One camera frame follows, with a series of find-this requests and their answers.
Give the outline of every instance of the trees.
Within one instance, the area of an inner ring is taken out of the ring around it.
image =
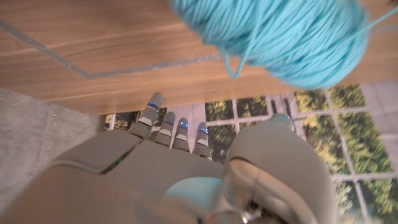
[[[300,112],[329,108],[323,90],[298,91],[295,93],[295,99]]]
[[[232,101],[205,103],[206,121],[233,119]]]
[[[314,147],[332,174],[349,174],[340,137],[331,116],[309,116],[303,121],[308,143]]]
[[[368,212],[374,223],[398,221],[397,179],[362,180],[360,182]]]
[[[236,100],[238,117],[248,118],[251,116],[267,115],[267,101],[265,96]]]
[[[329,90],[334,108],[365,106],[359,85],[337,86]]]
[[[368,113],[340,114],[338,122],[357,173],[393,171],[380,134]]]
[[[208,127],[209,148],[213,161],[224,164],[228,149],[235,135],[234,125]]]

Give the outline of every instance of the window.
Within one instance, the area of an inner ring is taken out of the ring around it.
[[[297,134],[328,165],[340,223],[396,223],[397,174],[389,162],[359,85],[205,104],[209,147],[224,163],[240,129],[275,112],[291,114]]]

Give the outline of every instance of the robot finger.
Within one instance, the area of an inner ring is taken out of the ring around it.
[[[193,148],[192,153],[200,157],[212,160],[207,137],[207,125],[204,122],[200,123],[198,126],[197,136],[195,139],[195,147]]]
[[[154,142],[164,145],[166,147],[170,147],[174,121],[175,114],[173,112],[168,112],[164,118],[159,132],[155,136]]]
[[[190,152],[188,146],[188,120],[186,118],[181,118],[178,121],[172,149]]]
[[[142,139],[147,139],[150,134],[150,129],[154,124],[157,113],[163,102],[163,96],[160,93],[155,93],[147,104],[137,122],[135,122],[128,130],[129,133],[136,135]]]

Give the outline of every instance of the window grid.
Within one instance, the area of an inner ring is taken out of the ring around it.
[[[323,92],[325,93],[326,101],[328,102],[329,108],[333,108],[333,103],[331,101],[331,98],[330,98],[330,95],[329,95],[329,91],[324,90]],[[346,141],[346,138],[344,137],[344,134],[343,134],[343,132],[342,132],[342,130],[340,128],[339,123],[337,122],[337,117],[336,117],[336,113],[335,112],[331,113],[331,118],[332,118],[333,124],[335,125],[335,128],[337,130],[337,133],[338,133],[338,135],[340,137],[341,147],[343,148],[343,154],[344,154],[345,160],[346,160],[347,165],[348,165],[350,176],[352,177],[351,181],[353,182],[353,184],[355,186],[355,191],[356,191],[356,195],[357,195],[358,200],[359,200],[359,206],[361,207],[362,216],[363,216],[363,218],[365,220],[365,223],[369,223],[370,224],[371,223],[371,219],[370,219],[370,216],[369,216],[368,209],[366,207],[366,202],[365,202],[365,199],[363,197],[362,189],[361,189],[361,186],[359,186],[358,178],[356,178],[354,164],[353,164],[353,161],[351,160],[351,157],[349,156],[349,153],[348,153],[347,141]]]
[[[305,119],[308,116],[322,116],[322,115],[331,116],[333,124],[335,125],[336,131],[340,137],[343,155],[344,155],[345,161],[347,163],[347,166],[348,166],[348,169],[350,172],[350,174],[348,174],[348,175],[333,174],[332,179],[335,182],[352,182],[353,183],[353,185],[355,187],[356,195],[357,195],[357,198],[359,201],[359,206],[361,207],[361,212],[362,212],[364,221],[366,224],[371,224],[371,217],[369,215],[368,208],[366,206],[366,201],[364,199],[364,195],[363,195],[361,186],[359,184],[359,181],[360,180],[391,179],[391,178],[396,179],[398,177],[397,171],[395,171],[393,173],[386,172],[386,173],[371,173],[371,174],[357,174],[355,172],[353,161],[351,160],[351,157],[348,152],[346,138],[345,138],[343,131],[341,130],[340,124],[337,120],[337,115],[344,114],[344,113],[368,112],[368,109],[366,106],[334,109],[328,90],[324,90],[323,92],[326,96],[328,109],[314,110],[314,111],[309,111],[309,112],[298,112],[298,117],[294,118],[294,120],[298,121],[301,119]],[[271,105],[270,98],[266,97],[266,101],[267,101],[267,106],[268,106],[267,109],[268,109],[269,115],[239,118],[236,99],[233,99],[232,100],[232,109],[233,109],[233,116],[234,116],[233,119],[208,121],[208,122],[206,122],[206,124],[208,126],[234,125],[236,133],[239,133],[239,131],[240,131],[239,124],[248,123],[248,122],[256,122],[256,121],[264,121],[266,119],[269,119],[272,116],[272,108],[270,106]]]

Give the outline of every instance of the gray panel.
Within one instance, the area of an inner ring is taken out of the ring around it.
[[[106,174],[159,201],[169,187],[189,177],[222,178],[223,166],[180,150],[145,140],[117,167]]]
[[[99,174],[140,141],[141,138],[116,129],[99,133],[58,156],[50,166],[64,164]]]

